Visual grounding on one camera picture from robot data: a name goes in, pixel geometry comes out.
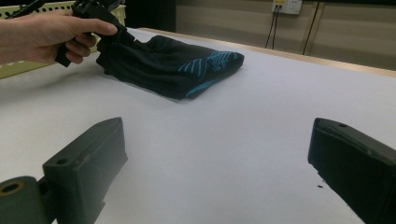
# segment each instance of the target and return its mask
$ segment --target white outlet box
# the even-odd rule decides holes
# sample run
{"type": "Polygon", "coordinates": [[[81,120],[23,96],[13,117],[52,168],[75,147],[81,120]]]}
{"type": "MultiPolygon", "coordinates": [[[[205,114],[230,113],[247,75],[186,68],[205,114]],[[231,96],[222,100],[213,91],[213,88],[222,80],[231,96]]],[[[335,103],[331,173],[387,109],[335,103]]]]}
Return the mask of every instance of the white outlet box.
{"type": "Polygon", "coordinates": [[[302,4],[303,0],[274,0],[271,10],[272,12],[277,11],[279,13],[298,15],[300,14],[302,4]]]}

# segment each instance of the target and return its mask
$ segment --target perforated basket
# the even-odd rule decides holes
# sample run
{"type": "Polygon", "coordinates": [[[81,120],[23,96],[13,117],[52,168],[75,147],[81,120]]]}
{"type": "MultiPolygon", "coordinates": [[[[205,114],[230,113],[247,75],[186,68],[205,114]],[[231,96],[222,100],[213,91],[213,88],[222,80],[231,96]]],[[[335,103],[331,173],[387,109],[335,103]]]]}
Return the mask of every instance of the perforated basket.
{"type": "MultiPolygon", "coordinates": [[[[59,3],[47,3],[34,13],[49,12],[56,9],[70,9],[75,1],[59,2],[59,3]]],[[[0,7],[0,20],[11,15],[14,11],[20,9],[19,6],[15,7],[0,7]]],[[[119,6],[112,11],[112,13],[119,19],[120,23],[125,25],[125,6],[119,6]]],[[[10,77],[19,73],[27,72],[33,69],[37,69],[43,66],[47,66],[47,63],[32,63],[32,62],[17,62],[7,63],[0,65],[0,78],[10,77]]]]}

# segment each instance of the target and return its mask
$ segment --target person's arm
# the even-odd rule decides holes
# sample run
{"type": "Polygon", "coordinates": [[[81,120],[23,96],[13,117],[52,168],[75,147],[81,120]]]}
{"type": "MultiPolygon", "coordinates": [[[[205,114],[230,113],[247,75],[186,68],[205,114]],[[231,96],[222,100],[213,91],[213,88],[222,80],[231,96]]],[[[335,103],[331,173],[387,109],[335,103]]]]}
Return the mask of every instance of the person's arm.
{"type": "Polygon", "coordinates": [[[63,42],[69,51],[66,57],[72,63],[81,63],[96,44],[92,35],[114,35],[117,28],[97,19],[80,19],[71,12],[34,14],[0,21],[0,64],[18,61],[54,62],[63,42]]]}

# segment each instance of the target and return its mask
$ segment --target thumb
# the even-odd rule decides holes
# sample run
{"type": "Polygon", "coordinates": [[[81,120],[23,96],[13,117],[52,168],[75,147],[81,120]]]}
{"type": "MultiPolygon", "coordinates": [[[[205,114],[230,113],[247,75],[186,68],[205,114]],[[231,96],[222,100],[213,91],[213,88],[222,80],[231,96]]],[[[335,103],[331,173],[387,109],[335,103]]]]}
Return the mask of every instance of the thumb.
{"type": "Polygon", "coordinates": [[[98,19],[81,19],[76,17],[73,19],[76,19],[75,25],[72,27],[76,35],[89,32],[94,32],[99,35],[114,35],[118,31],[115,25],[106,21],[98,19]]]}

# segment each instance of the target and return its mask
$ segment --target beige wall panel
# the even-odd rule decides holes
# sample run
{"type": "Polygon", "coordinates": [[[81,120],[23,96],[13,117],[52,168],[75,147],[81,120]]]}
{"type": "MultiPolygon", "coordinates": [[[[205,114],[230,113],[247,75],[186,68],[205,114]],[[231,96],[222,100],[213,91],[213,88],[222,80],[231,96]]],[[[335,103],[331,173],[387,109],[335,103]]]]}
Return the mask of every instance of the beige wall panel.
{"type": "MultiPolygon", "coordinates": [[[[275,49],[301,53],[312,6],[304,3],[298,16],[279,14],[275,49]]],[[[179,0],[177,32],[264,47],[273,18],[271,7],[272,1],[179,0]]]]}
{"type": "Polygon", "coordinates": [[[396,70],[396,7],[326,3],[310,55],[396,70]]]}

